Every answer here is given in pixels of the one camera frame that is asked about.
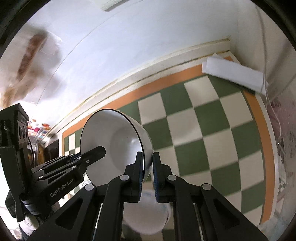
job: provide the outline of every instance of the black device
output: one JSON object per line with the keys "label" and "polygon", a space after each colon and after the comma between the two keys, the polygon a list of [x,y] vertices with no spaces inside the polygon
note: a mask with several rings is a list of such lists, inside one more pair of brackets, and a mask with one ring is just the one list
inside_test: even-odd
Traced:
{"label": "black device", "polygon": [[[10,188],[7,208],[17,221],[24,220],[26,213],[46,220],[28,240],[120,240],[124,203],[141,198],[143,153],[137,153],[123,175],[102,186],[87,184],[50,215],[51,206],[80,184],[87,166],[106,151],[98,146],[83,155],[58,157],[30,169],[27,121],[20,104],[0,111],[0,158]],[[172,175],[158,152],[152,160],[156,199],[173,203],[176,241],[201,240],[199,226],[205,241],[267,240],[213,186],[195,186]]]}

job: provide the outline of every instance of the checkered tablecloth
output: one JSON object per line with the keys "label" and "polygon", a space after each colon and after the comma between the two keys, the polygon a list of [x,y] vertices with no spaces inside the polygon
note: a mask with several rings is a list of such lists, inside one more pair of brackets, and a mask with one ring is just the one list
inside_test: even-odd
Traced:
{"label": "checkered tablecloth", "polygon": [[[264,157],[242,87],[203,75],[119,110],[147,130],[154,151],[173,174],[195,185],[212,184],[259,225],[265,201]],[[65,155],[80,151],[81,131],[65,138]],[[157,237],[166,241],[173,235],[169,225]],[[138,235],[135,240],[140,239],[147,238]]]}

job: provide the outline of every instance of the silver rivet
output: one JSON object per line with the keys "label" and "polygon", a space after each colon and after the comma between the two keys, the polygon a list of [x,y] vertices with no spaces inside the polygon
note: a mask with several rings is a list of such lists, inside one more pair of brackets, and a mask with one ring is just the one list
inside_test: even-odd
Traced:
{"label": "silver rivet", "polygon": [[120,180],[122,180],[122,181],[126,181],[126,180],[128,180],[129,179],[129,176],[128,175],[121,175],[120,176]]}
{"label": "silver rivet", "polygon": [[174,181],[174,180],[177,179],[177,177],[176,177],[175,175],[168,175],[168,179],[169,179],[170,181]]}
{"label": "silver rivet", "polygon": [[93,188],[94,188],[94,186],[92,185],[92,184],[87,184],[87,185],[85,185],[85,190],[87,190],[87,191],[91,191],[91,190],[93,190]]}
{"label": "silver rivet", "polygon": [[210,184],[208,184],[208,183],[205,183],[205,184],[202,185],[202,188],[203,188],[204,190],[209,191],[209,190],[212,189],[212,186],[211,186]]}

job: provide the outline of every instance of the cord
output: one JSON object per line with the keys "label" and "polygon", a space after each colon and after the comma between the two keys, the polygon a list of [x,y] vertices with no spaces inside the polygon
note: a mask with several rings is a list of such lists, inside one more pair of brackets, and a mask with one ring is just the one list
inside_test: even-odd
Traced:
{"label": "cord", "polygon": [[29,144],[30,144],[30,148],[31,148],[31,154],[32,154],[32,163],[34,163],[33,147],[32,147],[32,143],[31,143],[31,140],[30,140],[30,138],[29,138],[29,137],[28,137],[28,140],[29,140]]}
{"label": "cord", "polygon": [[267,109],[268,104],[270,104],[271,110],[272,110],[272,112],[273,112],[274,116],[276,117],[276,120],[277,120],[277,122],[279,124],[279,137],[277,139],[277,143],[279,144],[279,139],[281,138],[281,123],[280,123],[274,109],[271,106],[271,102],[270,102],[268,92],[267,92],[267,87],[266,87],[267,86],[267,81],[266,81],[267,48],[266,48],[266,36],[265,36],[264,22],[263,22],[262,15],[261,15],[260,10],[259,10],[257,5],[256,5],[256,10],[257,10],[260,25],[261,25],[261,36],[262,36],[263,55],[264,55],[263,83],[262,83],[262,87],[261,87],[261,93],[262,93],[263,88],[265,88],[265,92],[266,92],[266,95],[265,95],[265,98],[266,98],[265,108]]}

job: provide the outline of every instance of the orange border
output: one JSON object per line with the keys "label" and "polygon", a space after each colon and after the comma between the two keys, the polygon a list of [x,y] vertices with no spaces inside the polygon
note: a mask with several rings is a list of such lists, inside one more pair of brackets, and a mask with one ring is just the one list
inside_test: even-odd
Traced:
{"label": "orange border", "polygon": [[[233,61],[230,56],[226,57],[225,59]],[[110,109],[119,109],[122,106],[125,106],[135,100],[138,100],[144,96],[147,96],[149,94],[152,94],[154,92],[160,91],[166,87],[172,86],[174,84],[184,82],[186,80],[198,77],[202,75],[202,65],[197,65],[194,67],[191,67],[189,69],[185,69],[183,71],[180,71],[175,74],[171,74],[165,77],[162,77],[158,80],[155,80],[151,83],[148,83],[112,102],[109,104],[103,106],[101,109],[104,108],[110,108]],[[261,107],[258,103],[258,100],[256,99],[255,95],[252,95],[246,91],[244,91],[244,94],[246,96],[246,99],[249,103],[249,106],[252,110],[252,113],[254,115],[255,121],[257,123],[259,134],[261,138],[261,144],[265,159],[265,180],[266,180],[266,193],[265,193],[265,204],[262,211],[262,217],[261,217],[261,223],[264,223],[270,218],[271,210],[272,210],[272,203],[273,203],[273,197],[274,197],[274,180],[275,180],[275,170],[274,170],[274,155],[271,145],[271,139],[269,135],[269,131],[267,128],[267,124],[263,115],[263,112],[261,110]],[[91,115],[83,118],[78,123],[74,124],[70,128],[68,128],[66,131],[62,134],[62,153],[64,155],[64,139],[66,136],[74,133],[75,131],[82,128],[88,118]]]}
{"label": "orange border", "polygon": [[250,94],[247,91],[244,91],[244,95],[248,100],[249,106],[252,110],[256,124],[258,126],[262,149],[263,149],[263,155],[264,155],[266,188],[265,188],[264,209],[261,217],[261,223],[264,223],[270,218],[273,199],[274,199],[274,185],[275,185],[274,153],[272,150],[271,138],[270,138],[267,124],[266,124],[266,120],[261,110],[261,107],[259,105],[259,102],[256,99],[256,96],[253,94]]}

